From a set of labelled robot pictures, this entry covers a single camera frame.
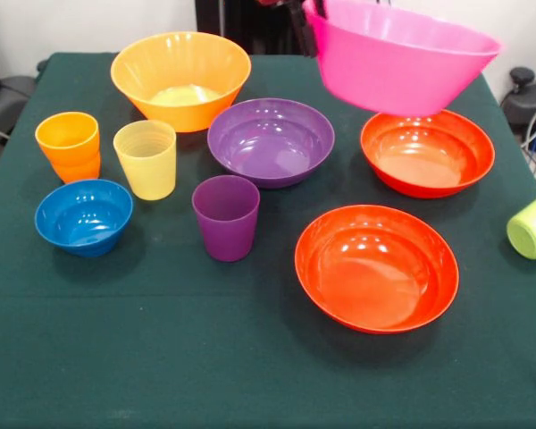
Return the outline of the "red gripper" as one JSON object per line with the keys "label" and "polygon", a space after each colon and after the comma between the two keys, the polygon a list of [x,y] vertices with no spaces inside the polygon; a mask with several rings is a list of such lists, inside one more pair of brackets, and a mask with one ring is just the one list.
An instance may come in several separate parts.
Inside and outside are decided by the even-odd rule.
{"label": "red gripper", "polygon": [[[315,58],[317,46],[314,41],[314,32],[307,21],[306,14],[301,2],[294,0],[256,0],[262,6],[277,7],[286,5],[289,7],[290,19],[295,31],[299,48],[303,56]],[[317,14],[326,19],[328,17],[324,0],[314,0],[314,8]]]}

